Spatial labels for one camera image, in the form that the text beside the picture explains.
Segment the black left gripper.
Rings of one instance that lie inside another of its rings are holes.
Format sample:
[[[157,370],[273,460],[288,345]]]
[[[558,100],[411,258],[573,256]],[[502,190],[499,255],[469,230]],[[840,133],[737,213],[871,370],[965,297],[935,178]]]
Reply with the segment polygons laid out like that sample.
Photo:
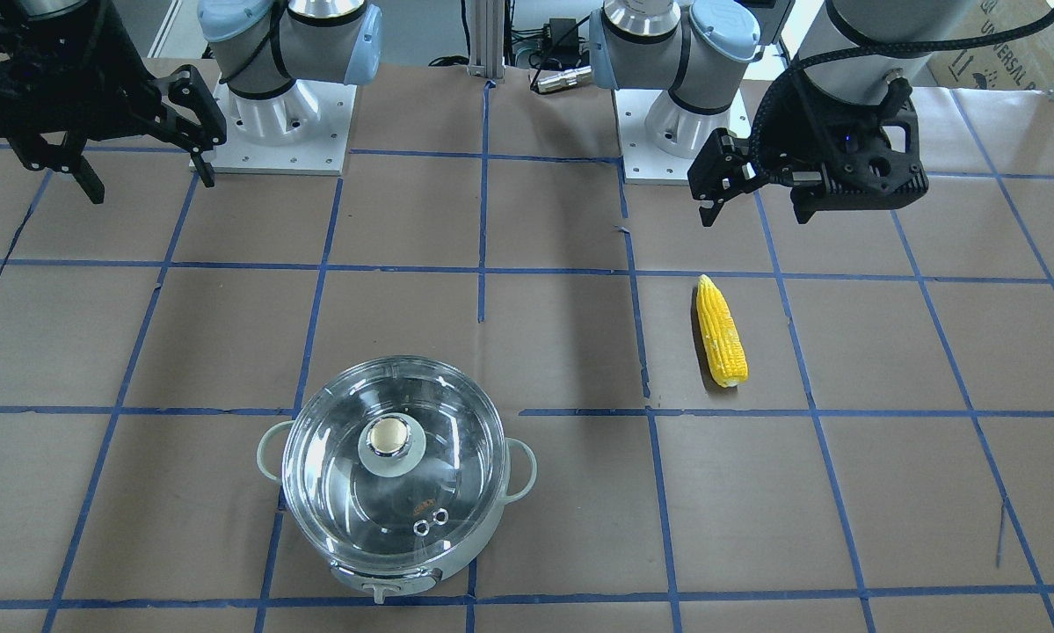
[[[687,169],[703,228],[728,200],[768,183],[790,187],[797,223],[823,211],[897,211],[931,187],[920,159],[912,90],[889,88],[880,103],[851,105],[819,88],[783,88],[760,113],[760,169],[749,140],[713,128]]]

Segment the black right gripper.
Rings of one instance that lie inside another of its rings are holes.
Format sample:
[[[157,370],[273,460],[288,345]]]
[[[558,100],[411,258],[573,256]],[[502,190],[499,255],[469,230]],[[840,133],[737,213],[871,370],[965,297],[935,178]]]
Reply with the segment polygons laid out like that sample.
[[[40,135],[57,132],[60,144]],[[0,1],[0,139],[24,169],[70,175],[100,205],[87,140],[144,133],[186,149],[214,187],[204,153],[225,144],[228,123],[200,70],[153,75],[110,1]]]

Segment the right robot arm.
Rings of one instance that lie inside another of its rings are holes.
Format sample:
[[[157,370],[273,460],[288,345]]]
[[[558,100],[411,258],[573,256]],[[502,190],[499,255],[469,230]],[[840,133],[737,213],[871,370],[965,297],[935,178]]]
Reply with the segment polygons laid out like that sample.
[[[89,141],[147,135],[184,149],[210,187],[204,155],[229,126],[262,144],[296,141],[323,117],[309,81],[365,85],[379,68],[382,12],[366,1],[201,1],[197,15],[227,105],[192,64],[149,72],[112,1],[0,1],[0,139],[24,169],[69,175],[94,204],[105,186]]]

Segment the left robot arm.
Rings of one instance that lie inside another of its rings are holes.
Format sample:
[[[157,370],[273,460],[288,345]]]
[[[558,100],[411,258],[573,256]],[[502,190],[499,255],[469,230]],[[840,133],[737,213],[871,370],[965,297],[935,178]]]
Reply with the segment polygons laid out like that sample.
[[[965,1],[825,1],[790,64],[738,139],[716,126],[763,47],[762,24],[737,1],[606,1],[588,17],[593,80],[604,90],[657,90],[659,105],[698,120],[698,132],[652,131],[690,157],[687,182],[711,228],[731,198],[790,189],[805,224],[820,211],[896,211],[924,197],[918,116],[909,73],[932,53],[991,47],[1054,24],[952,39]]]

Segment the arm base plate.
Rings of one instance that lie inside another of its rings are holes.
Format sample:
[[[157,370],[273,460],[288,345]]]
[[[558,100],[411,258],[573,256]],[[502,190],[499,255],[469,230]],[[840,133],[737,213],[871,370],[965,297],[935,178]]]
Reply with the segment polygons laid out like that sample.
[[[298,81],[278,97],[250,100],[226,85],[214,90],[225,113],[225,143],[202,159],[217,175],[341,176],[345,171],[355,85]]]
[[[752,132],[740,92],[726,111],[700,115],[680,108],[666,90],[616,90],[614,111],[624,178],[632,184],[683,186],[716,128],[738,139]]]

